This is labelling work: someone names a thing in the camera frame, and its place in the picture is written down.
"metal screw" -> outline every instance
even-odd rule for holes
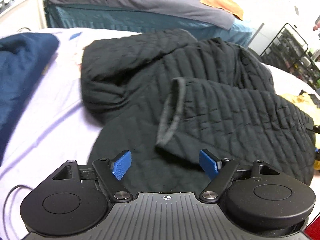
[[[118,191],[115,193],[115,198],[116,199],[120,199],[120,200],[124,200],[130,197],[130,193],[126,192],[126,191]]]
[[[205,198],[205,199],[216,199],[218,197],[218,193],[214,192],[214,191],[206,191],[204,193],[202,193],[202,196]]]

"orange cloth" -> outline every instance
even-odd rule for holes
[[[224,9],[243,20],[243,10],[233,0],[201,0],[200,2],[211,7]]]

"black metal rack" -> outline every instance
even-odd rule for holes
[[[320,70],[311,60],[307,51],[307,42],[295,28],[286,23],[260,57],[263,63],[291,73],[316,90],[317,80],[320,79]]]

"blue gripper pad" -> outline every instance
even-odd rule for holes
[[[124,153],[116,162],[113,164],[112,173],[118,180],[121,180],[124,174],[131,166],[131,152],[127,151]]]
[[[209,179],[214,179],[219,173],[217,163],[211,159],[203,150],[199,152],[199,164]]]

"gray ribbed plate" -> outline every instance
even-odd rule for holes
[[[25,240],[50,240],[34,233]],[[270,240],[232,224],[216,204],[204,204],[193,193],[140,193],[130,203],[114,205],[98,226],[63,240]],[[303,233],[282,240],[307,240]]]

